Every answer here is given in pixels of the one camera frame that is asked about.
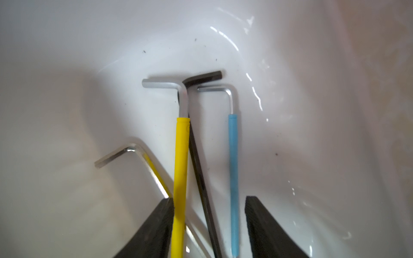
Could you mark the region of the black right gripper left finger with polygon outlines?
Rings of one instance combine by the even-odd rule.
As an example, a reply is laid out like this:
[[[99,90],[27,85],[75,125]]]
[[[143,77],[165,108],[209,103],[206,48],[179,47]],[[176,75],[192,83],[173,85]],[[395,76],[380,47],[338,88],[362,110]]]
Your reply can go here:
[[[159,202],[116,258],[166,258],[169,253],[174,218],[172,198]]]

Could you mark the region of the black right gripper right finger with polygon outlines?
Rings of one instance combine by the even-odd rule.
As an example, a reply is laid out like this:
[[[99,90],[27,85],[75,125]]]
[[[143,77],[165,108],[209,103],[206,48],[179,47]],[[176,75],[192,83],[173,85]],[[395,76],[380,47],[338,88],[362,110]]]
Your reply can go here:
[[[246,197],[245,215],[254,258],[306,258],[308,256],[284,231],[258,197]]]

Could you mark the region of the small silver hex key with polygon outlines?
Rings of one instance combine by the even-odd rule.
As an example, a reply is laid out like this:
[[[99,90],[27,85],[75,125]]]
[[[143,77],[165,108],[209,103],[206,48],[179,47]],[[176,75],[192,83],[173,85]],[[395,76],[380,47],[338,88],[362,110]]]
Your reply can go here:
[[[118,157],[122,156],[125,153],[135,153],[145,164],[147,170],[151,173],[155,183],[157,184],[159,190],[161,191],[163,197],[173,197],[173,193],[170,188],[167,186],[165,180],[162,178],[161,174],[158,172],[155,164],[153,163],[152,159],[150,158],[148,151],[144,148],[143,145],[132,143],[120,146],[119,148],[115,149],[111,153],[105,155],[104,157],[100,158],[99,160],[94,162],[94,166],[97,169],[100,169],[110,162],[114,161]],[[194,244],[195,248],[200,252],[202,258],[210,258],[210,254],[205,248],[203,242],[194,231],[194,228],[189,221],[188,218],[185,220],[186,225],[186,233],[189,239]]]

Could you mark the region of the blue handled hex key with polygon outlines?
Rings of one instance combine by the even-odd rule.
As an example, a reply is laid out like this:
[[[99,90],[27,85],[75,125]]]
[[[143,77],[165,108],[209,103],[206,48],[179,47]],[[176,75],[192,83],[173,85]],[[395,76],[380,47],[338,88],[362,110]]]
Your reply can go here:
[[[228,115],[229,132],[229,171],[230,171],[230,212],[231,212],[231,254],[239,257],[240,251],[240,215],[238,182],[238,116],[234,112],[234,94],[225,86],[200,86],[198,92],[223,91],[229,96],[230,112]]]

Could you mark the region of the yellow handled hex key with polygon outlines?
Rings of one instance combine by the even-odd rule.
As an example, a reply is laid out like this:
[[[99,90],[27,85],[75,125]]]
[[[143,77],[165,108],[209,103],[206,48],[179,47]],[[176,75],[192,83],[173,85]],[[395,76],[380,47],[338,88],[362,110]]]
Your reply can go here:
[[[176,120],[175,140],[174,220],[171,237],[171,257],[182,258],[186,229],[186,190],[190,132],[187,88],[182,82],[159,78],[143,79],[142,84],[145,88],[175,89],[179,96],[179,116]]]

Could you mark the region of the large black hex key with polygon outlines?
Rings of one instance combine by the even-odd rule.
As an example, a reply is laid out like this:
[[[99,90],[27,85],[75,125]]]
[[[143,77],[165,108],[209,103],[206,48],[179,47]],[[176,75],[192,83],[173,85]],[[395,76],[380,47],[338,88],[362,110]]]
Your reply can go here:
[[[197,86],[203,83],[221,80],[222,77],[223,75],[221,71],[215,71],[211,73],[189,77],[185,79],[182,83],[186,86],[187,89],[189,89],[192,86]],[[201,161],[200,161],[199,153],[198,153],[197,146],[196,146],[196,140],[194,136],[194,130],[192,127],[192,121],[190,124],[190,133],[189,133],[189,151],[191,155],[191,161],[192,161],[192,165],[193,165],[193,169],[194,169],[194,173],[195,173],[195,177],[197,181],[197,186],[199,189],[199,194],[200,194],[200,198],[201,198],[201,202],[203,206],[204,216],[205,216],[206,225],[208,228],[214,256],[215,258],[222,258],[223,256],[220,250],[218,234],[217,234],[217,230],[216,230],[215,223],[214,223],[214,216],[213,216],[213,212],[211,209],[211,205],[210,205],[210,201],[208,197],[208,191],[207,191],[204,176],[203,176]]]

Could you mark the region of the white plastic storage box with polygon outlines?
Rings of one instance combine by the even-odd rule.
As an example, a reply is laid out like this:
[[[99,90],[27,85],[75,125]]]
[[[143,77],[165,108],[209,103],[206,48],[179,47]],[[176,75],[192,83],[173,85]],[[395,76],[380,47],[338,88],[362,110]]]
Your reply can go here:
[[[245,199],[312,258],[413,255],[412,1],[2,1],[1,257],[111,258],[173,185],[174,89],[221,71]]]

